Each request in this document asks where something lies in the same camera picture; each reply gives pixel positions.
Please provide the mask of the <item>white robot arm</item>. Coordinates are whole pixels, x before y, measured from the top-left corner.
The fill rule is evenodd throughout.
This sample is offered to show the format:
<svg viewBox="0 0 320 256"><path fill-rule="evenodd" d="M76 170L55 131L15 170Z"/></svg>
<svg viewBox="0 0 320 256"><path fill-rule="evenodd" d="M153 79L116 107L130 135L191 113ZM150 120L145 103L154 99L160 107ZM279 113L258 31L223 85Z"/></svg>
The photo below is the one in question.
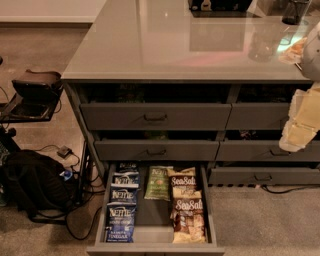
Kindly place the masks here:
<svg viewBox="0 0 320 256"><path fill-rule="evenodd" d="M279 60L295 64L304 77L313 81L307 91L295 91L279 141L282 150L297 152L320 130L320 22L306 37L288 47Z"/></svg>

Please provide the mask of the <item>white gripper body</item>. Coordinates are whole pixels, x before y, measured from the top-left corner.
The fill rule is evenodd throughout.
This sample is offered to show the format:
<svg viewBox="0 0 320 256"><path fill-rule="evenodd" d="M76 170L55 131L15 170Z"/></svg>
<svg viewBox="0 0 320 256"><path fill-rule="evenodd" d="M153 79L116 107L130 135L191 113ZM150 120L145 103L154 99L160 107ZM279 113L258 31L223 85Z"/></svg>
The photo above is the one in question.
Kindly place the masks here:
<svg viewBox="0 0 320 256"><path fill-rule="evenodd" d="M320 92L297 90L292 98L279 147L298 152L313 140L320 130Z"/></svg>

